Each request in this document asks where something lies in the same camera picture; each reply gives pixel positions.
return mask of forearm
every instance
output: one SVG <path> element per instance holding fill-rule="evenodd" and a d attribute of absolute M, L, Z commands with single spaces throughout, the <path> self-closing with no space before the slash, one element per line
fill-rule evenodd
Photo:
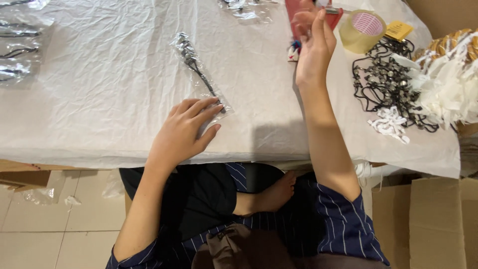
<path fill-rule="evenodd" d="M 301 89 L 312 166 L 317 182 L 350 201 L 360 195 L 357 175 L 325 85 Z"/>
<path fill-rule="evenodd" d="M 142 251 L 158 236 L 163 190 L 171 171 L 170 168 L 145 167 L 113 249 L 118 261 Z"/>

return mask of packing tape roll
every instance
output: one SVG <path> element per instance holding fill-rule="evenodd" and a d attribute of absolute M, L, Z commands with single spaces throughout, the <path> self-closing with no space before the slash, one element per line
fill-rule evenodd
<path fill-rule="evenodd" d="M 372 11 L 353 11 L 340 26 L 344 48 L 358 54 L 367 53 L 385 35 L 387 25 Z"/>

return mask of striped shirt sleeve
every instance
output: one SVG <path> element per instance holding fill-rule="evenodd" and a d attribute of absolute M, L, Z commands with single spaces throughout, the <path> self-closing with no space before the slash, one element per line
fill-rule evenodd
<path fill-rule="evenodd" d="M 156 255 L 158 239 L 155 239 L 149 246 L 139 253 L 118 262 L 115 255 L 113 254 L 113 249 L 111 250 L 111 256 L 106 265 L 106 269 L 157 269 L 160 268 L 163 264 L 162 261 L 158 260 Z"/>
<path fill-rule="evenodd" d="M 351 202 L 326 186 L 317 184 L 315 188 L 315 207 L 326 223 L 318 252 L 373 259 L 389 266 L 375 237 L 372 219 L 365 214 L 362 194 Z"/>

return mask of bare foot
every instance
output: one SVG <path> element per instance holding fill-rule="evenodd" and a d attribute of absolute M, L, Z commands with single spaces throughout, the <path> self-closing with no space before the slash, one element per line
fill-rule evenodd
<path fill-rule="evenodd" d="M 255 212 L 276 212 L 294 195 L 295 175 L 288 171 L 263 192 L 256 194 Z"/>
<path fill-rule="evenodd" d="M 294 184 L 294 172 L 289 171 L 261 193 L 237 192 L 236 208 L 233 214 L 248 217 L 256 212 L 276 212 L 294 194 Z"/>

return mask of brown cloth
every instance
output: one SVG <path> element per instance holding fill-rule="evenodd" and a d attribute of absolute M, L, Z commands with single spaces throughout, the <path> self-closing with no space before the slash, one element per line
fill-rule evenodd
<path fill-rule="evenodd" d="M 385 264 L 343 255 L 319 254 L 291 258 L 274 231 L 251 230 L 232 224 L 217 235 L 208 234 L 194 256 L 192 269 L 388 269 Z"/>

